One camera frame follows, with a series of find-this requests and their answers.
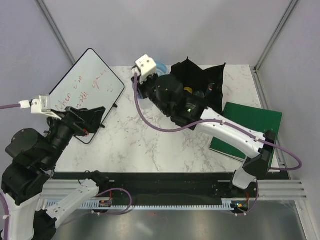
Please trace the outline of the clear water bottle blue label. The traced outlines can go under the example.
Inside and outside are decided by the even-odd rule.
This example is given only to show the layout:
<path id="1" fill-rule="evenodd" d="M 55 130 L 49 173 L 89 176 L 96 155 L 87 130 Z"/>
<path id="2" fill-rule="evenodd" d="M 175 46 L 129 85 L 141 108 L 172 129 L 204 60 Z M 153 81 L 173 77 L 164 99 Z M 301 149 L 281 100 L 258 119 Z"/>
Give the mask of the clear water bottle blue label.
<path id="1" fill-rule="evenodd" d="M 194 93 L 195 96 L 199 97 L 199 98 L 204 98 L 205 97 L 205 94 L 203 91 L 196 91 Z"/>

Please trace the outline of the silver blue energy drink can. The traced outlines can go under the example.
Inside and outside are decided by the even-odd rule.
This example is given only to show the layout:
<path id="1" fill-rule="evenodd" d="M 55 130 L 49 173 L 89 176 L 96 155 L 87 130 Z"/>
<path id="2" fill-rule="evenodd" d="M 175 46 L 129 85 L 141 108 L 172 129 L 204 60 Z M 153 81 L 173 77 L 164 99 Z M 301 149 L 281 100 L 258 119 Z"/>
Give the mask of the silver blue energy drink can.
<path id="1" fill-rule="evenodd" d="M 206 93 L 205 93 L 205 96 L 209 96 L 211 94 L 213 94 L 215 91 L 216 91 L 216 83 L 215 82 L 212 82 L 210 83 L 208 86 L 207 86 L 207 90 L 206 90 Z"/>

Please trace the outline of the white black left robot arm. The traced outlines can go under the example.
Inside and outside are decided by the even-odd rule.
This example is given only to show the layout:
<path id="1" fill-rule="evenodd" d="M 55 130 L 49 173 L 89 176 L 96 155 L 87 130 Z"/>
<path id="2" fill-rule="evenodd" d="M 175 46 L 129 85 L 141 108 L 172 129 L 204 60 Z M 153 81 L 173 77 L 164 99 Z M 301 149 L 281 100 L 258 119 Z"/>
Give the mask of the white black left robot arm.
<path id="1" fill-rule="evenodd" d="M 6 147 L 12 163 L 2 175 L 0 199 L 3 204 L 3 240 L 50 240 L 62 222 L 82 203 L 110 191 L 108 178 L 99 171 L 87 179 L 56 207 L 37 210 L 45 183 L 73 137 L 95 134 L 106 109 L 75 109 L 47 112 L 49 129 L 39 133 L 33 128 L 18 131 Z"/>

